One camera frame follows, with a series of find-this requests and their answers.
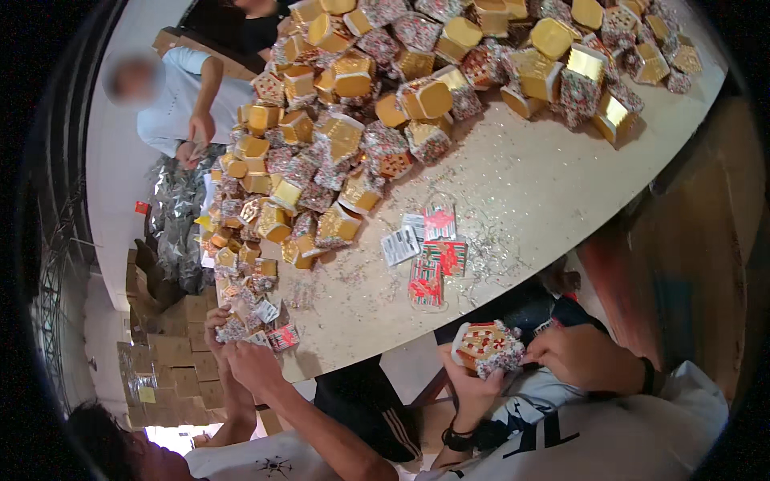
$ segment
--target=pile of ornaments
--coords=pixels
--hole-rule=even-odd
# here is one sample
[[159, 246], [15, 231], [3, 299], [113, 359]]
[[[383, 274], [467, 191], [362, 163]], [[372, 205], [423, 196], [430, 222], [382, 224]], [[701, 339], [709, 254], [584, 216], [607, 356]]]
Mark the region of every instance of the pile of ornaments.
[[500, 86], [526, 119], [548, 108], [571, 129], [591, 120], [615, 144], [643, 108], [621, 68], [679, 93], [701, 70], [664, 0], [302, 0], [290, 9], [213, 170], [213, 227], [202, 240], [220, 295], [250, 306], [278, 280], [261, 240], [298, 269], [351, 244], [386, 183], [415, 162], [439, 162], [454, 122], [482, 113], [477, 91]]

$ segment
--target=hand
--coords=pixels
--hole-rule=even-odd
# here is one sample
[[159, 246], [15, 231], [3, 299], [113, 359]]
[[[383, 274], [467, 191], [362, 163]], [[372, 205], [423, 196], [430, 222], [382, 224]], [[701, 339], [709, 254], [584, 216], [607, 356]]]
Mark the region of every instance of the hand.
[[193, 111], [189, 125], [190, 130], [187, 140], [191, 142], [203, 142], [204, 145], [208, 145], [211, 142], [211, 139], [214, 138], [216, 127], [214, 126], [214, 118], [211, 116], [210, 112]]
[[293, 389], [283, 378], [278, 360], [269, 347], [229, 341], [223, 352], [236, 381], [265, 403], [273, 402], [286, 387]]
[[185, 170], [192, 170], [198, 165], [197, 157], [193, 157], [195, 151], [195, 144], [193, 142], [182, 142], [179, 148], [176, 150], [176, 160], [179, 161], [179, 165]]
[[527, 347], [524, 362], [546, 366], [562, 382], [584, 391], [639, 394], [644, 363], [588, 324], [543, 331]]
[[203, 339], [206, 341], [206, 345], [211, 349], [211, 353], [216, 359], [216, 364], [225, 370], [230, 369], [230, 364], [227, 362], [223, 354], [223, 347], [225, 346], [221, 342], [216, 340], [216, 327], [224, 326], [227, 322], [227, 316], [229, 316], [230, 304], [225, 304], [222, 307], [211, 309], [206, 313], [206, 332], [203, 334]]
[[438, 352], [460, 402], [454, 420], [454, 431], [467, 433], [476, 429], [481, 418], [500, 395], [503, 388], [503, 370], [497, 369], [486, 379], [479, 379], [472, 376], [474, 373], [468, 368], [459, 366], [452, 360], [451, 344], [438, 346]]

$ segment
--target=gingerbread house ornament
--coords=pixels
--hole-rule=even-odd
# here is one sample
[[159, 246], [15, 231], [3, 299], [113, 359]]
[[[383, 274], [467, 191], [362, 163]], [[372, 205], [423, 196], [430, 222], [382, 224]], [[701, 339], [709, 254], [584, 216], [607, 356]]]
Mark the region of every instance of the gingerbread house ornament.
[[486, 379], [495, 369], [521, 372], [524, 344], [521, 329], [507, 328], [502, 321], [469, 322], [460, 326], [452, 342], [452, 360]]

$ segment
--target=white wall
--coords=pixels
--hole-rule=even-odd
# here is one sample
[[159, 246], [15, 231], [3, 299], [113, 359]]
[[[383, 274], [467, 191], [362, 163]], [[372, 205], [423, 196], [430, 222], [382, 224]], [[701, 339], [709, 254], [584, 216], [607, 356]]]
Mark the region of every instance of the white wall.
[[100, 403], [113, 415], [128, 412], [126, 396], [118, 367], [118, 341], [130, 342], [126, 332], [127, 312], [116, 311], [101, 276], [91, 276], [88, 297], [85, 300], [85, 356], [92, 356], [97, 370], [91, 369], [91, 379]]
[[[129, 0], [110, 38], [116, 48], [152, 45], [158, 30], [176, 26], [190, 0]], [[128, 311], [126, 255], [134, 238], [143, 238], [144, 215], [134, 212], [146, 201], [145, 174], [160, 156], [136, 134], [136, 114], [118, 109], [102, 90], [101, 72], [94, 91], [85, 150], [89, 218], [99, 267], [112, 305]]]

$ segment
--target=white label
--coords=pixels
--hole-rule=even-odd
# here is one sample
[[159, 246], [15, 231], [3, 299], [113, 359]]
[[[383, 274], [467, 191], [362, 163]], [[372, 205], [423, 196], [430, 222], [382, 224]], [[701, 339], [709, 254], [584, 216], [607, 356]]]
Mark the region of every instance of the white label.
[[414, 228], [414, 235], [422, 245], [425, 242], [425, 217], [422, 214], [404, 214], [401, 219], [401, 227], [410, 225]]
[[410, 225], [386, 235], [380, 243], [385, 253], [385, 261], [391, 267], [420, 253], [420, 244], [417, 242], [414, 227]]
[[263, 300], [256, 307], [256, 314], [260, 319], [262, 319], [262, 322], [265, 324], [270, 324], [278, 317], [278, 308], [266, 300]]
[[253, 333], [251, 336], [246, 338], [246, 341], [251, 342], [252, 344], [257, 344], [258, 346], [270, 347], [270, 341], [267, 340], [267, 336], [265, 336], [264, 331]]

